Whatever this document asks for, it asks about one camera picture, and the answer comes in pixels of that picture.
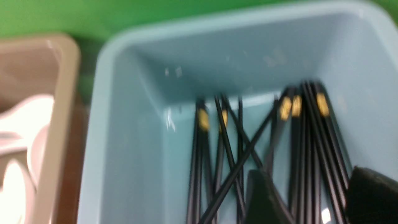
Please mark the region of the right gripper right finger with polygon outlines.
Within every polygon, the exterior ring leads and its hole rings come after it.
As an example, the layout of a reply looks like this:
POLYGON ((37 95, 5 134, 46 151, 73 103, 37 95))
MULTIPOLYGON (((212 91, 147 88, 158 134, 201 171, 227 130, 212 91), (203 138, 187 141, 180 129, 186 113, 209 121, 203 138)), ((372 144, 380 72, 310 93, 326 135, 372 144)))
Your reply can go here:
POLYGON ((397 181, 355 166, 346 194, 345 214, 350 224, 397 224, 397 181))

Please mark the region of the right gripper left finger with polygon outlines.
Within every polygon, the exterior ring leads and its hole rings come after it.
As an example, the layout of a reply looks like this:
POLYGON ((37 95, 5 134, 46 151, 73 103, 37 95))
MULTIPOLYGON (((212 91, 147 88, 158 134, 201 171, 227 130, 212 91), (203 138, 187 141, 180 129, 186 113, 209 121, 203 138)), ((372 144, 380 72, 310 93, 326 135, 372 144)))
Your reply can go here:
POLYGON ((293 224, 270 174, 262 169, 248 173, 245 224, 293 224))

